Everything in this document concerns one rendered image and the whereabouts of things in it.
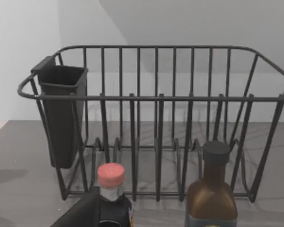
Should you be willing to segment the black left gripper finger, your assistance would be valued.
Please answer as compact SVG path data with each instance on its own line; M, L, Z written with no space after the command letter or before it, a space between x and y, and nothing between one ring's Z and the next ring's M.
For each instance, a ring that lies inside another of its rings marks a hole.
M98 227L99 187L93 187L50 227Z

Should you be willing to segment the dark bottle with red cap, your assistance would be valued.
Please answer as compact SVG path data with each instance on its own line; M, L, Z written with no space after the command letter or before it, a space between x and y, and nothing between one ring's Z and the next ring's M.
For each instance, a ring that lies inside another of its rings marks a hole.
M99 227L133 227L133 204L123 191L124 174L119 163L98 168Z

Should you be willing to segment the dark plastic utensil cup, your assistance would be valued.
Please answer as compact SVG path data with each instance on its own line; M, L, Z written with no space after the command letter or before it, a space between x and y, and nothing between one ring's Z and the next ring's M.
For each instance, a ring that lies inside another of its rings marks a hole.
M46 56L31 71L37 73L41 92L45 95L86 95L86 68L59 66L56 65L54 57ZM44 100L43 103L48 108L45 116L50 121L49 129L56 164L58 168L69 169L78 151L71 101Z

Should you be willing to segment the brown bottle with black cap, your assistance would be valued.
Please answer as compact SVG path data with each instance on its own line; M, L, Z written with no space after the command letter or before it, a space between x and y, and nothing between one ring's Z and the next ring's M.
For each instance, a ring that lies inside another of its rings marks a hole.
M230 146L212 140L206 142L202 150L203 177L187 190L184 227L237 227L237 206L225 182Z

